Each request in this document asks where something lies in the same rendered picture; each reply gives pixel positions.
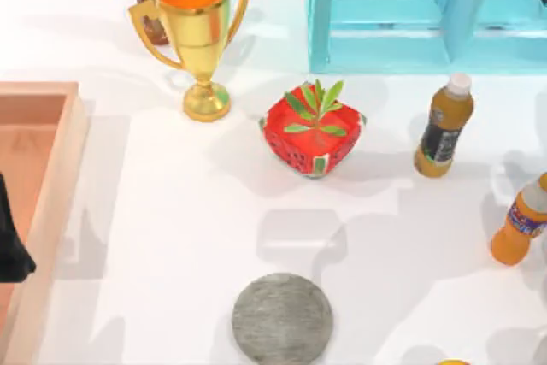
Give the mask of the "red watermelon plant pot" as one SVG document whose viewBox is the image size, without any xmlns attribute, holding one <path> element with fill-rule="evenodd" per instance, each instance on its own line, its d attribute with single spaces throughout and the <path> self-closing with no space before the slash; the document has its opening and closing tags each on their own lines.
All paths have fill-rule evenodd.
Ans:
<svg viewBox="0 0 547 365">
<path fill-rule="evenodd" d="M 367 117 L 341 103 L 344 82 L 330 87 L 304 82 L 288 91 L 259 120 L 272 152 L 310 178 L 329 174 L 360 138 Z"/>
</svg>

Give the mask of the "gold trophy cup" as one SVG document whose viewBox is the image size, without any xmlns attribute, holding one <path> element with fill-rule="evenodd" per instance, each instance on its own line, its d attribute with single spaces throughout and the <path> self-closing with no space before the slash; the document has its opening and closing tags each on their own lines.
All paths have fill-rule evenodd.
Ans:
<svg viewBox="0 0 547 365">
<path fill-rule="evenodd" d="M 144 0 L 129 14 L 146 49 L 171 68 L 185 70 L 196 83 L 185 93 L 183 110 L 194 121 L 225 116 L 231 99 L 223 85 L 212 81 L 222 53 L 244 18 L 249 0 Z M 179 60 L 159 52 L 147 37 L 142 19 L 159 20 Z"/>
</svg>

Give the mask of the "light blue rack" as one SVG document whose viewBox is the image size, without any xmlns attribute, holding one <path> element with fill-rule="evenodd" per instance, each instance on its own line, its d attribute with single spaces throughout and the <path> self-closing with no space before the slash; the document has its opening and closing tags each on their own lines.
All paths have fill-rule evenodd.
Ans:
<svg viewBox="0 0 547 365">
<path fill-rule="evenodd" d="M 307 0 L 316 74 L 547 74 L 547 0 Z"/>
</svg>

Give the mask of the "grey round coaster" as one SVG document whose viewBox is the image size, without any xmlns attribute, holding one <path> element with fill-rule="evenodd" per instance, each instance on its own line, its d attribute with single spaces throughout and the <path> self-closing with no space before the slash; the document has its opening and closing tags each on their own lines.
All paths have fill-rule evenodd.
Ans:
<svg viewBox="0 0 547 365">
<path fill-rule="evenodd" d="M 272 273 L 249 283 L 232 310 L 232 335 L 255 365 L 315 365 L 334 328 L 323 290 L 296 274 Z"/>
</svg>

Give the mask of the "yellow bottle with white cap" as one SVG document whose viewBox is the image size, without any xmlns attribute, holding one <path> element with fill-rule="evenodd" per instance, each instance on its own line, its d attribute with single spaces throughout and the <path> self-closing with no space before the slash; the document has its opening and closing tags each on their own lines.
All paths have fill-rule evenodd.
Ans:
<svg viewBox="0 0 547 365">
<path fill-rule="evenodd" d="M 414 157 L 420 174 L 439 178 L 449 171 L 458 139 L 473 114 L 471 85 L 469 75 L 454 73 L 433 95 L 428 122 Z"/>
</svg>

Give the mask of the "salmon shallow box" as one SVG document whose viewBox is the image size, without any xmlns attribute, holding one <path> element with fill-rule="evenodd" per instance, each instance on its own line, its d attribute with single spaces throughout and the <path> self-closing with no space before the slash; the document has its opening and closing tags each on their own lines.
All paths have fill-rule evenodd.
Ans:
<svg viewBox="0 0 547 365">
<path fill-rule="evenodd" d="M 32 365 L 41 345 L 88 128 L 77 83 L 0 81 L 0 173 L 37 264 L 24 282 L 0 284 L 0 365 Z"/>
</svg>

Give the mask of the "orange soda bottle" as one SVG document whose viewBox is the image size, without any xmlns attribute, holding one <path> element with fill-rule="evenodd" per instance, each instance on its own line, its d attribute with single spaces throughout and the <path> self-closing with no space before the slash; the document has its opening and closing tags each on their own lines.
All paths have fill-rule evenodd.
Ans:
<svg viewBox="0 0 547 365">
<path fill-rule="evenodd" d="M 547 227 L 547 173 L 524 186 L 509 207 L 503 226 L 491 240 L 491 254 L 500 263 L 521 262 L 531 241 Z"/>
</svg>

